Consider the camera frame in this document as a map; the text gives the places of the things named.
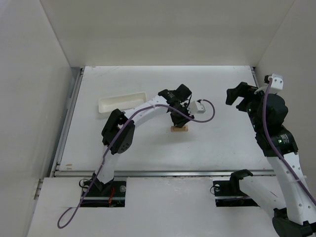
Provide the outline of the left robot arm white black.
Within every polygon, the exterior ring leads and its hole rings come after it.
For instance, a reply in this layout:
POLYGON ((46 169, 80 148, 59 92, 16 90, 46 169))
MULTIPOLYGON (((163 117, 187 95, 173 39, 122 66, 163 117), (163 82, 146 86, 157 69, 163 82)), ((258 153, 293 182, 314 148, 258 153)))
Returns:
POLYGON ((183 127, 194 116, 188 112, 192 92, 181 84, 176 90, 164 89, 148 102, 126 111, 111 112, 102 132, 104 153, 102 163, 92 175, 93 186, 100 192, 110 188, 120 154, 127 151, 137 127, 152 118, 170 113, 173 125, 183 127))

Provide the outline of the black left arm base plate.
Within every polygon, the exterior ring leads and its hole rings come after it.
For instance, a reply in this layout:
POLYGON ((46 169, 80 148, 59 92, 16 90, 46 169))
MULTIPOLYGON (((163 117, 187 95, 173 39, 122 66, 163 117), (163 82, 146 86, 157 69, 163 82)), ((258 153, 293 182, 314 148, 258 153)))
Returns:
POLYGON ((126 181, 113 181, 103 191, 95 184, 89 189, 80 207, 125 207, 126 181))

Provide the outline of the long light wood block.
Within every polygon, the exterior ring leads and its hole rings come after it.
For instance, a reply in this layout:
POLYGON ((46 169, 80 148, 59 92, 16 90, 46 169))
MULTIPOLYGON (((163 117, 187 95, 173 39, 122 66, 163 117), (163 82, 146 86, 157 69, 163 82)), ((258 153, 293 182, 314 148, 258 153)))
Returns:
POLYGON ((187 132, 187 131, 188 131, 187 125, 184 125, 183 127, 176 127, 176 126, 171 127, 171 132, 187 132))

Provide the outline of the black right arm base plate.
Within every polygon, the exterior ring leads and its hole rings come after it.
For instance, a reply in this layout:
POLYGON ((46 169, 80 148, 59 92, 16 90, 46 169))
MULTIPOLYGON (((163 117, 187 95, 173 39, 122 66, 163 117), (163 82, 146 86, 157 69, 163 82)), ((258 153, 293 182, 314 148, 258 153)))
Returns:
POLYGON ((229 180, 213 180, 210 192, 215 196, 217 207, 258 207, 246 194, 233 190, 229 180))

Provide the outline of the white plastic tray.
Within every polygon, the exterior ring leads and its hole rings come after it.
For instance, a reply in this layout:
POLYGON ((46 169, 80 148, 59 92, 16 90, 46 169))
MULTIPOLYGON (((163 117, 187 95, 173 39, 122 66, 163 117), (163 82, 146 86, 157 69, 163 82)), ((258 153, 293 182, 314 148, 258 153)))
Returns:
POLYGON ((124 111, 142 105, 145 102, 147 102, 145 92, 100 98, 98 100, 98 112, 102 115, 108 115, 115 109, 124 111))

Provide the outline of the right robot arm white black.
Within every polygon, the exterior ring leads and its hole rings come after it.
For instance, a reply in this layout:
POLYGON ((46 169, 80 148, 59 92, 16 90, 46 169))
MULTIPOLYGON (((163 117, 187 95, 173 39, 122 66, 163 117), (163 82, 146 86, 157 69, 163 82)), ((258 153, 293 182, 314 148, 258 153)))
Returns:
POLYGON ((235 171, 230 176, 230 188, 235 194, 245 194, 254 200, 271 218, 280 237, 316 235, 316 199, 311 195, 300 167, 294 136, 283 126, 288 108, 282 97, 241 82, 227 90, 226 104, 236 106, 249 116, 257 144, 271 165, 282 198, 265 188, 249 170, 235 171))

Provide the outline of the striped dark wood block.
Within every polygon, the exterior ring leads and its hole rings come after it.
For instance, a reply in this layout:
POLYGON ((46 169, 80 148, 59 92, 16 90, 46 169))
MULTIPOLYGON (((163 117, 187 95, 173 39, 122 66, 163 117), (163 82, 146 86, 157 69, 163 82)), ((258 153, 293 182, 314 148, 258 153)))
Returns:
POLYGON ((184 129, 184 128, 186 128, 186 125, 184 125, 184 126, 173 126, 173 128, 174 129, 184 129))

